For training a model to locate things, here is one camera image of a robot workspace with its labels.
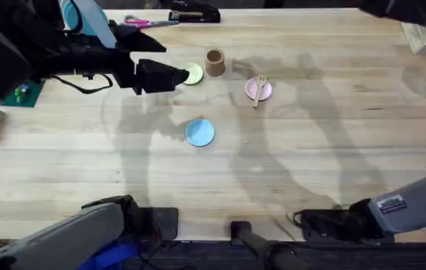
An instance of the sticker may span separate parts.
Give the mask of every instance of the sticker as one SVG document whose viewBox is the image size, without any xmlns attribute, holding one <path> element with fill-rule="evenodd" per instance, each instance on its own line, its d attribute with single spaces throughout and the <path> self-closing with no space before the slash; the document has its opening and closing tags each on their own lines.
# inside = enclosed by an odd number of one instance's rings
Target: sticker
<svg viewBox="0 0 426 270">
<path fill-rule="evenodd" d="M 403 197 L 399 194 L 376 202 L 376 206 L 383 214 L 396 212 L 408 207 Z"/>
</svg>

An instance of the green object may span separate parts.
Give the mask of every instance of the green object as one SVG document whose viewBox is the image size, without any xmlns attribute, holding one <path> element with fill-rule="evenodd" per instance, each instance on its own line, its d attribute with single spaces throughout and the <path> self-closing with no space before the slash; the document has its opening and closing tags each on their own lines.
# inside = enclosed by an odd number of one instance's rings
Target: green object
<svg viewBox="0 0 426 270">
<path fill-rule="evenodd" d="M 22 85 L 16 87 L 6 98 L 3 100 L 3 106 L 12 107 L 29 107 L 33 108 L 40 96 L 43 82 L 37 84 L 34 82 L 26 81 Z"/>
</svg>

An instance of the scissors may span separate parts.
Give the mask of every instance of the scissors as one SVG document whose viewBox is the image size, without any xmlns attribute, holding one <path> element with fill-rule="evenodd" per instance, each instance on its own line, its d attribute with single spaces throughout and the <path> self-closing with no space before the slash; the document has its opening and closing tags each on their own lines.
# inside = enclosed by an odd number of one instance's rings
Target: scissors
<svg viewBox="0 0 426 270">
<path fill-rule="evenodd" d="M 179 24 L 178 21 L 157 21 L 152 22 L 145 19 L 139 19 L 133 15 L 127 15 L 124 17 L 124 24 L 127 26 L 134 26 L 138 29 L 147 29 L 151 27 L 160 27 L 160 26 L 174 26 Z"/>
</svg>

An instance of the yellow-green plate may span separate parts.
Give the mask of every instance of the yellow-green plate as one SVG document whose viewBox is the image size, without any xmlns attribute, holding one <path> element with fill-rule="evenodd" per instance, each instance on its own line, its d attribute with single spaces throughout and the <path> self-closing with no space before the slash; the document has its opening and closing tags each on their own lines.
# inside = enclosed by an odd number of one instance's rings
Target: yellow-green plate
<svg viewBox="0 0 426 270">
<path fill-rule="evenodd" d="M 203 79 L 203 69 L 198 64 L 190 63 L 185 69 L 190 72 L 188 79 L 183 82 L 185 85 L 192 86 L 201 82 Z"/>
</svg>

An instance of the pink plate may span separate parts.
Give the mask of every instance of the pink plate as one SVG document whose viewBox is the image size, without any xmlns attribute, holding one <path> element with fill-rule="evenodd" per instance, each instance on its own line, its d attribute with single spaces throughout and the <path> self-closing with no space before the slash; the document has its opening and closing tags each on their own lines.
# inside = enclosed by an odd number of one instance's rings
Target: pink plate
<svg viewBox="0 0 426 270">
<path fill-rule="evenodd" d="M 254 100 L 255 96 L 257 95 L 257 89 L 258 89 L 258 78 L 249 79 L 244 85 L 244 91 L 246 92 L 246 95 L 252 100 Z M 272 95 L 272 92 L 273 92 L 272 84 L 267 81 L 265 86 L 263 86 L 263 90 L 259 94 L 259 101 L 267 100 Z"/>
</svg>

